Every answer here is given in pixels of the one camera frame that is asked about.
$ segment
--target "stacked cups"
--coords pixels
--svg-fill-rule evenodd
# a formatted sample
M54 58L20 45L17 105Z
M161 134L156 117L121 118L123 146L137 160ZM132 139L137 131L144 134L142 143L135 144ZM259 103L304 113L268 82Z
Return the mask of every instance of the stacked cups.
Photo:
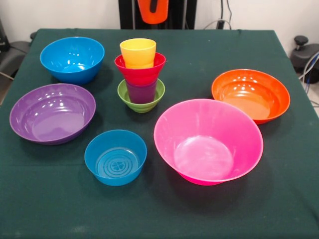
M155 99L158 75L166 58L156 52L156 42L145 38L134 38L120 44L121 55L115 64L123 74L134 104L147 104Z

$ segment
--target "orange bowl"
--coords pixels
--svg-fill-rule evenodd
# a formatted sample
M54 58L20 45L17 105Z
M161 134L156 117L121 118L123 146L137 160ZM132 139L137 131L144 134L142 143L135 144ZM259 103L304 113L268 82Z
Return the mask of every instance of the orange bowl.
M275 77L256 70L224 72L214 80L211 92L215 100L238 107L257 124L278 118L290 105L287 88Z

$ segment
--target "large pink bowl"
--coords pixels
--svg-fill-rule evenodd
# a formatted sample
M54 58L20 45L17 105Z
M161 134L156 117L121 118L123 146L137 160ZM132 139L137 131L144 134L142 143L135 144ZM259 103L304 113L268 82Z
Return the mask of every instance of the large pink bowl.
M170 107L155 125L154 140L169 166L189 182L204 186L249 173L264 145L259 128L247 114L209 99Z

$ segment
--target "white wall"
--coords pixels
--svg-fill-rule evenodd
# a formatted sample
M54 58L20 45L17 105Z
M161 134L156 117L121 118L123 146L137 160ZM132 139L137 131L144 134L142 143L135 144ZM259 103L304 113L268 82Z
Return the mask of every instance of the white wall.
M0 18L10 42L39 28L120 29L118 0L0 0Z
M233 29L274 29L288 54L298 34L319 43L319 0L229 2ZM118 0L0 0L0 18L10 42L29 40L39 28L120 28ZM197 0L196 29L218 18L220 0Z
M294 37L305 35L319 43L319 0L229 0L233 29L273 29L286 53ZM197 0L195 28L203 29L220 18L220 0ZM224 0L224 18L229 18Z

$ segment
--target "red cup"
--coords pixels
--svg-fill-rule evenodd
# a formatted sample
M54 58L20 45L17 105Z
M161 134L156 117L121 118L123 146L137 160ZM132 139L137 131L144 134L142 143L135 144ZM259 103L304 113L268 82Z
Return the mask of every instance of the red cup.
M155 53L154 66L143 69L126 68L122 55L115 58L114 62L128 83L135 86L146 86L154 83L158 79L159 73L166 62L166 58L163 54L157 52Z

